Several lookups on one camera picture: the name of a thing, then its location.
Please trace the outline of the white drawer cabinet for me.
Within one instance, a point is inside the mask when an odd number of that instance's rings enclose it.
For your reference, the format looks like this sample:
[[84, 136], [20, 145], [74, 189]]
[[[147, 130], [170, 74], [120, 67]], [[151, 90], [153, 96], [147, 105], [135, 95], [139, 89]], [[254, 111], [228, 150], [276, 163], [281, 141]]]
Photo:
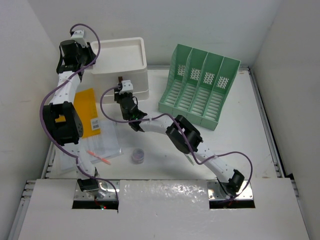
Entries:
[[91, 70], [97, 103], [105, 90], [119, 83], [119, 77], [131, 81], [138, 100], [149, 98], [147, 59], [141, 37], [93, 41], [90, 45], [95, 54], [99, 53]]

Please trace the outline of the orange pen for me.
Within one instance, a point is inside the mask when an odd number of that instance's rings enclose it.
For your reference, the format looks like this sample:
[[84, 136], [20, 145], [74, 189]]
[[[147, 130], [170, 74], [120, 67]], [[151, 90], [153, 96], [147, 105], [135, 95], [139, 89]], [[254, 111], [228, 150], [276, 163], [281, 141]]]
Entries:
[[103, 163], [105, 163], [105, 164], [107, 164], [107, 165], [111, 165], [111, 163], [110, 163], [107, 159], [105, 159], [105, 158], [103, 158], [103, 157], [95, 154], [94, 152], [89, 151], [89, 150], [87, 150], [86, 152], [87, 152], [89, 155], [95, 157], [96, 159], [102, 161]]

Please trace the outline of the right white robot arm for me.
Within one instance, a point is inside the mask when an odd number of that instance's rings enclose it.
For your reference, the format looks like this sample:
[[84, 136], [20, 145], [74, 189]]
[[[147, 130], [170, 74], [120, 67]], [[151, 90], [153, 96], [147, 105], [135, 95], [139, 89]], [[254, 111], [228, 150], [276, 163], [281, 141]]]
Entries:
[[227, 196], [234, 197], [239, 192], [245, 179], [244, 175], [215, 155], [204, 144], [201, 133], [184, 116], [173, 117], [163, 113], [151, 118], [139, 110], [131, 92], [115, 90], [114, 100], [120, 105], [123, 119], [134, 131], [166, 135], [177, 150], [192, 156], [198, 165], [205, 165], [210, 169]]

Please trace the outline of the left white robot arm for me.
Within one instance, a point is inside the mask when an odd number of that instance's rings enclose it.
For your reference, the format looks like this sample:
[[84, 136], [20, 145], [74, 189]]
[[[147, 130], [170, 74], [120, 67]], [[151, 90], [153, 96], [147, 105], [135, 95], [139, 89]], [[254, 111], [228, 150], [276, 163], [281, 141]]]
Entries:
[[74, 39], [62, 41], [59, 52], [58, 85], [45, 97], [51, 97], [51, 101], [41, 103], [41, 125], [60, 152], [72, 158], [80, 191], [96, 198], [101, 190], [98, 171], [86, 157], [82, 144], [84, 127], [74, 100], [85, 69], [95, 64], [97, 56], [89, 42], [81, 44]]

